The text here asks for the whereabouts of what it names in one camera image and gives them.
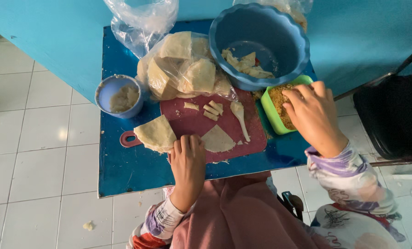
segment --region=person's left hand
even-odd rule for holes
[[[183,135],[170,150],[170,167],[175,188],[170,195],[172,204],[186,213],[203,190],[206,170],[204,142],[199,135]]]

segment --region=patterned long-sleeve shirt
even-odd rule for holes
[[[318,209],[310,227],[303,224],[309,235],[325,237],[333,248],[398,248],[397,241],[405,237],[391,224],[401,219],[393,194],[382,187],[376,172],[352,144],[334,158],[320,156],[313,147],[305,154],[310,176],[335,201]],[[153,205],[145,222],[133,231],[127,249],[169,245],[175,228],[189,215],[177,210],[170,198]]]

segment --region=white spoon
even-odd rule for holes
[[[247,142],[250,142],[249,134],[247,134],[246,124],[244,123],[244,107],[240,102],[232,101],[231,103],[232,113],[238,118],[240,122],[241,129],[243,130],[244,138]]]

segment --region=blue plastic bowl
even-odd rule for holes
[[[289,14],[258,3],[237,4],[215,18],[209,30],[212,56],[229,76],[232,85],[245,91],[278,86],[298,77],[309,58],[309,40]],[[252,52],[273,79],[258,79],[238,72],[221,56],[226,48],[234,57]]]
[[[110,112],[111,105],[109,104],[109,100],[111,99],[112,95],[117,93],[120,88],[125,85],[131,85],[138,89],[139,96],[137,103],[135,103],[135,105],[132,106],[131,109],[122,113]],[[98,108],[100,108],[100,110],[104,111],[105,113],[119,118],[131,118],[133,116],[136,116],[143,107],[143,100],[143,92],[137,81],[134,78],[123,74],[110,76],[104,79],[100,83],[100,85],[98,85],[97,90],[95,91],[95,103],[97,104]]]

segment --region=breadcrumbs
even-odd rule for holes
[[[281,86],[276,86],[269,90],[270,99],[272,100],[272,103],[274,104],[278,115],[280,115],[280,119],[283,122],[284,126],[289,130],[294,130],[296,128],[295,126],[293,126],[290,117],[287,115],[286,109],[283,107],[283,104],[290,103],[290,100],[288,97],[282,94],[282,91],[291,90],[293,87],[295,86],[292,84],[284,84]]]

